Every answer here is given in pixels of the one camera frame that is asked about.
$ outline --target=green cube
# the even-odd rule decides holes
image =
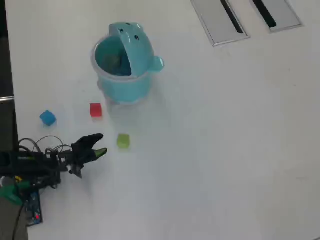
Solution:
[[[116,144],[120,149],[128,149],[130,146],[130,136],[128,134],[119,134]]]

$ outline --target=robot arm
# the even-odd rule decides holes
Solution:
[[[71,144],[72,150],[54,151],[50,154],[28,149],[0,152],[0,176],[19,176],[23,179],[20,183],[15,182],[13,185],[0,188],[0,197],[6,197],[11,202],[21,205],[30,193],[48,186],[58,186],[61,183],[61,172],[69,172],[82,178],[81,169],[84,165],[107,153],[107,148],[92,149],[103,137],[103,134],[84,136]]]

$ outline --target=black slot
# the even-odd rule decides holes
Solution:
[[[221,3],[222,3],[222,5],[223,5],[223,7],[224,7],[224,9],[225,9],[225,11],[226,11],[226,13],[228,14],[228,16],[229,16],[232,24],[234,25],[235,30],[236,30],[238,33],[240,33],[240,34],[243,34],[244,31],[243,31],[242,28],[240,27],[240,25],[239,25],[236,17],[234,16],[233,12],[231,11],[231,9],[230,9],[230,7],[229,7],[229,5],[228,5],[228,3],[227,3],[227,0],[220,0],[220,1],[221,1]]]
[[[259,10],[261,16],[265,20],[266,24],[269,28],[273,28],[277,26],[276,21],[271,16],[270,12],[266,8],[265,4],[262,2],[262,0],[252,0],[256,8]]]

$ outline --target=metal slot cover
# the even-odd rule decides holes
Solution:
[[[252,2],[271,32],[302,26],[287,0],[252,0]]]
[[[191,0],[213,46],[249,38],[227,0]]]

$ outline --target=blue cube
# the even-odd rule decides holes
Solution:
[[[44,113],[42,113],[40,115],[40,118],[41,118],[42,122],[47,126],[51,126],[57,120],[55,115],[52,112],[50,112],[49,110],[46,110]]]

